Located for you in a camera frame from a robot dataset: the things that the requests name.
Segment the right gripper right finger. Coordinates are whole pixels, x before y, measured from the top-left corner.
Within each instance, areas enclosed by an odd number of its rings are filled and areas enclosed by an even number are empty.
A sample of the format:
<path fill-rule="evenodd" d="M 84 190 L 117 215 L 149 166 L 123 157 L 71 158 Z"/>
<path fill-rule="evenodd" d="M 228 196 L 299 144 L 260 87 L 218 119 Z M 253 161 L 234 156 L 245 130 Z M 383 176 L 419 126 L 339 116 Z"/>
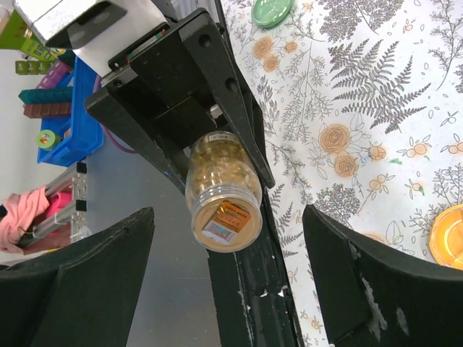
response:
<path fill-rule="evenodd" d="M 462 271 L 359 234 L 314 205 L 302 224 L 330 344 L 462 345 Z"/>

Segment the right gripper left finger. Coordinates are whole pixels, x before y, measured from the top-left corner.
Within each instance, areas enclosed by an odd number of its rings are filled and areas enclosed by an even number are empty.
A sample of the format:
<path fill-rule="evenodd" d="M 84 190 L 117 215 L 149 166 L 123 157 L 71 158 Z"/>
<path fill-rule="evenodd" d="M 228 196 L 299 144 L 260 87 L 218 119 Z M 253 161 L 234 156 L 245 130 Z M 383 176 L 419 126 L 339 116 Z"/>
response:
<path fill-rule="evenodd" d="M 2 346 L 125 346 L 155 230 L 145 207 L 107 229 L 1 269 Z"/>

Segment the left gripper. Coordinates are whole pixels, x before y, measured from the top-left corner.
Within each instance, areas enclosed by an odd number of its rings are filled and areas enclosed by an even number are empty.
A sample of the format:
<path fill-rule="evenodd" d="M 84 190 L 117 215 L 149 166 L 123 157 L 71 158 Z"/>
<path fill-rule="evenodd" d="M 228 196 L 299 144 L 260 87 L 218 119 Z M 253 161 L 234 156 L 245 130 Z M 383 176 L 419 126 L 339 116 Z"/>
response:
<path fill-rule="evenodd" d="M 122 63 L 85 100 L 88 114 L 128 144 L 185 194 L 191 145 L 221 129 L 224 117 L 267 187 L 263 112 L 207 10 L 116 55 Z"/>

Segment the orange round pill case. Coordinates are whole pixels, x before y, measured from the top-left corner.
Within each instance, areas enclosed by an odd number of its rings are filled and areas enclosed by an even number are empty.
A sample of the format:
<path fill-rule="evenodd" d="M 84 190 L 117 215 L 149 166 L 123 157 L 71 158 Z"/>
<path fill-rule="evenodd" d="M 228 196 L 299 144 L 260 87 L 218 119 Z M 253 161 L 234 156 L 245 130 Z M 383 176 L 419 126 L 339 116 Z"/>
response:
<path fill-rule="evenodd" d="M 444 210 L 430 230 L 429 247 L 434 260 L 442 266 L 462 270 L 462 205 Z"/>

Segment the clear bottle of yellow pills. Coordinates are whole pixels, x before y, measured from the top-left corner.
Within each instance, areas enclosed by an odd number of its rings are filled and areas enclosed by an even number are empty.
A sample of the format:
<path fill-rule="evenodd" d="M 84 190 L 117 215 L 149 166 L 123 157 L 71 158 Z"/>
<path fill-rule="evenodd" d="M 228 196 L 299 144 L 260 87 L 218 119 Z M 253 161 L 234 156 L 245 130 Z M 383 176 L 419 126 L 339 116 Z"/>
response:
<path fill-rule="evenodd" d="M 260 235 L 260 180 L 245 149 L 231 132 L 203 135 L 192 147 L 185 199 L 191 228 L 205 248 L 242 250 Z"/>

